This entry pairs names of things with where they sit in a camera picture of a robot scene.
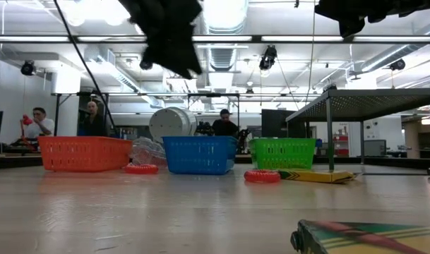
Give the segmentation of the grey perforated metal shelf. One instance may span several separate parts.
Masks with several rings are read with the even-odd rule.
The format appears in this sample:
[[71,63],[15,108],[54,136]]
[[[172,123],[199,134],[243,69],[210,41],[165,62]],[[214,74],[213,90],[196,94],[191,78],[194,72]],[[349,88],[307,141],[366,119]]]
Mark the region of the grey perforated metal shelf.
[[430,105],[430,88],[378,90],[326,90],[314,101],[286,118],[293,121],[326,122],[328,130],[328,166],[335,169],[333,123],[360,123],[360,159],[364,163],[364,122]]

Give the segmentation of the orange plastic basket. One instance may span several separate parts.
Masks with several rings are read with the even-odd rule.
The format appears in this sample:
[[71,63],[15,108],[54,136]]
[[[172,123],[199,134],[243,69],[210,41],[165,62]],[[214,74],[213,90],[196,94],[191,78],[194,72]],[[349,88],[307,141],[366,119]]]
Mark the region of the orange plastic basket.
[[98,136],[42,136],[38,143],[46,170],[82,173],[120,169],[132,148],[130,140]]

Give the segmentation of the large black monitor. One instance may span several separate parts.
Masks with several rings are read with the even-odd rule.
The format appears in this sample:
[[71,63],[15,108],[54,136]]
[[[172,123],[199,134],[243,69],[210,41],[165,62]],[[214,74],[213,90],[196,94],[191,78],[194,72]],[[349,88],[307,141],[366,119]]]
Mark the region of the large black monitor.
[[288,116],[285,110],[263,109],[261,111],[261,136],[263,138],[286,138]]

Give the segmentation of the red white storage shelf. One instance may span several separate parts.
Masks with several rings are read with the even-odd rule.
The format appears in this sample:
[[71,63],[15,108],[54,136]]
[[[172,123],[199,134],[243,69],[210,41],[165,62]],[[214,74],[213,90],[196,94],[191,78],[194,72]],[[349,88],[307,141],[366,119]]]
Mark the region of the red white storage shelf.
[[347,123],[339,123],[333,133],[334,156],[335,157],[349,157],[349,132]]

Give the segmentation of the red desk lamp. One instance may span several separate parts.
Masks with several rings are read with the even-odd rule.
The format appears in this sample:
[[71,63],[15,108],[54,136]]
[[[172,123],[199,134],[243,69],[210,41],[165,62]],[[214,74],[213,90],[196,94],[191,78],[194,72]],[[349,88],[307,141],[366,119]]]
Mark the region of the red desk lamp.
[[25,137],[25,127],[29,126],[32,123],[32,119],[24,114],[22,119],[20,120],[20,129],[21,129],[21,139],[26,143],[28,140]]

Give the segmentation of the black aluminium rig frame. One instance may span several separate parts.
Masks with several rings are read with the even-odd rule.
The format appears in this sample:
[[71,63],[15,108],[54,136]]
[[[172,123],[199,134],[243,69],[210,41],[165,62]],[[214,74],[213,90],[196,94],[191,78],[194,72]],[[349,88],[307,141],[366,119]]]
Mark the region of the black aluminium rig frame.
[[[210,49],[254,49],[260,45],[267,47],[268,45],[274,45],[279,50],[288,49],[291,52],[295,52],[297,49],[303,46],[315,47],[318,44],[340,44],[349,45],[354,44],[394,44],[398,49],[404,49],[410,45],[415,46],[426,46],[430,45],[430,35],[418,35],[418,36],[354,36],[348,38],[342,38],[340,36],[329,36],[329,35],[276,35],[276,36],[262,36],[262,35],[196,35],[193,39],[195,46],[198,51],[202,53],[205,58],[203,59],[203,65],[205,68],[209,67],[208,50]],[[108,62],[108,60],[101,56],[102,47],[107,47],[112,50],[113,54],[118,56],[120,59],[126,59],[131,56],[131,52],[123,52],[122,46],[132,46],[135,50],[143,49],[145,46],[145,37],[140,35],[134,36],[76,36],[76,35],[0,35],[0,54],[14,64],[19,64],[22,60],[38,60],[38,61],[55,61],[57,63],[66,64],[66,60],[62,57],[54,57],[51,53],[47,52],[17,52],[12,48],[2,50],[1,46],[7,44],[12,46],[14,44],[35,44],[37,46],[50,45],[57,46],[60,44],[83,44],[87,47],[94,46],[94,54],[97,55],[96,59],[88,62],[87,72],[95,74],[98,78],[105,76],[107,79],[102,81],[103,89],[101,92],[106,93],[228,93],[221,92],[220,89],[213,86],[209,80],[209,71],[204,70],[203,81],[206,85],[205,88],[198,88],[197,83],[198,77],[195,77],[193,81],[187,82],[182,78],[178,79],[178,84],[174,85],[173,81],[176,79],[170,73],[165,71],[161,72],[162,81],[135,81],[130,79],[126,70],[117,68],[115,65]],[[281,90],[275,90],[274,92],[256,92],[256,93],[295,93],[295,94],[310,94],[310,95],[321,95],[323,87],[333,81],[333,74],[327,75],[322,80],[314,82],[310,80],[307,84],[296,84],[293,80],[284,79],[281,85]],[[410,88],[422,88],[419,81],[402,85],[397,88],[389,89],[410,89]],[[127,99],[129,104],[142,104],[147,103],[140,97],[111,97],[114,101],[118,102],[121,99]],[[186,101],[180,99],[163,99],[161,102],[165,103],[165,106],[176,106],[186,107]],[[288,104],[290,108],[302,109],[302,107],[308,105],[310,102],[302,102],[296,105],[294,102],[283,102]]]

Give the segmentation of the white cylindrical appliance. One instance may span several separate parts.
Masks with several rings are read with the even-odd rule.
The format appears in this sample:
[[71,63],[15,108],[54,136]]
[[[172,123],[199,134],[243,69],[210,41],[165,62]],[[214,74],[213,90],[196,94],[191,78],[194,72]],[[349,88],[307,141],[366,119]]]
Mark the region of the white cylindrical appliance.
[[149,131],[154,141],[163,143],[164,136],[194,135],[197,125],[193,112],[179,107],[167,107],[151,116]]

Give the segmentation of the grey cabinet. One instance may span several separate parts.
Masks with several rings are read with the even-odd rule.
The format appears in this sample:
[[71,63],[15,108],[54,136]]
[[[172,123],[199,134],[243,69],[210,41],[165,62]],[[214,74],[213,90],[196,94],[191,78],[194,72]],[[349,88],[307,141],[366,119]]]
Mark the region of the grey cabinet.
[[386,140],[365,140],[364,156],[365,157],[385,157],[387,155]]

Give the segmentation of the orange coil wristband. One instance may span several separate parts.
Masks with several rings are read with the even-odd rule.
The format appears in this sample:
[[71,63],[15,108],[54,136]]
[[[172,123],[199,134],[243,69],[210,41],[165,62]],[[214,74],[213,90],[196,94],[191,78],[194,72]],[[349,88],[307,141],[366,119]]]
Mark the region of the orange coil wristband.
[[159,168],[153,164],[130,164],[124,167],[124,171],[128,174],[157,174]]
[[250,170],[244,173],[244,179],[252,183],[277,183],[281,178],[277,171]]

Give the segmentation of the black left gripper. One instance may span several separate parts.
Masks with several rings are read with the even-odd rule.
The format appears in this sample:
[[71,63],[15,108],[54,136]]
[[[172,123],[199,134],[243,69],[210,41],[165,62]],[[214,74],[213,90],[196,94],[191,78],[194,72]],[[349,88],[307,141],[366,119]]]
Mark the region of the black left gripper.
[[202,68],[192,45],[193,21],[202,11],[198,0],[118,0],[130,14],[148,47],[142,59],[158,64],[185,79]]

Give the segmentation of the green plastic basket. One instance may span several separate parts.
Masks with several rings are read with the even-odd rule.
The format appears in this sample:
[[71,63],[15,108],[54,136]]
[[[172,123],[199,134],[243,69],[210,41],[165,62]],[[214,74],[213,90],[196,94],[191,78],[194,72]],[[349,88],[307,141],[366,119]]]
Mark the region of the green plastic basket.
[[251,159],[257,169],[310,170],[315,154],[313,138],[254,138],[249,142]]

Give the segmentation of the blue plastic basket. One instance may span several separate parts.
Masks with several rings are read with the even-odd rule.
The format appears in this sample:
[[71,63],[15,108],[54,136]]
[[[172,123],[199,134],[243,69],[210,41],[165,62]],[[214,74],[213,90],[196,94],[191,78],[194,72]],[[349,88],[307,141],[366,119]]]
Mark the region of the blue plastic basket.
[[173,174],[224,175],[234,167],[237,139],[231,136],[165,136],[167,166]]

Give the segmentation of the black background workstation frame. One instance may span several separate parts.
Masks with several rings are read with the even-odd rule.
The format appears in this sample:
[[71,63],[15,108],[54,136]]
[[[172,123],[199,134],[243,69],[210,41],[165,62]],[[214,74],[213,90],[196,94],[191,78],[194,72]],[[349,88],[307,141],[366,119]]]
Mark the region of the black background workstation frame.
[[66,101],[69,97],[90,97],[95,98],[104,105],[104,117],[109,118],[111,124],[114,126],[114,120],[112,116],[113,112],[109,109],[109,99],[111,97],[140,97],[142,100],[146,101],[151,108],[161,109],[165,107],[165,103],[161,102],[163,99],[180,99],[186,101],[186,108],[191,107],[191,98],[195,97],[195,100],[202,98],[227,98],[228,104],[233,101],[237,108],[237,114],[240,114],[240,102],[252,102],[254,98],[258,99],[259,102],[264,102],[266,98],[271,98],[271,102],[294,102],[296,105],[302,102],[312,102],[321,95],[310,95],[310,94],[295,94],[295,93],[106,93],[106,92],[76,92],[76,93],[52,93],[52,96],[63,97],[66,99],[57,99],[56,111],[59,111],[61,104]]

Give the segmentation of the wooden cabinet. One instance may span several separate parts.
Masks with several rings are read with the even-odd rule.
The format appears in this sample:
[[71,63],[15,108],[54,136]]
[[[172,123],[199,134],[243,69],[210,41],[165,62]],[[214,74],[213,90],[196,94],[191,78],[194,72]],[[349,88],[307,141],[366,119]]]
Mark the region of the wooden cabinet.
[[430,159],[430,118],[408,116],[402,119],[405,146],[410,159]]

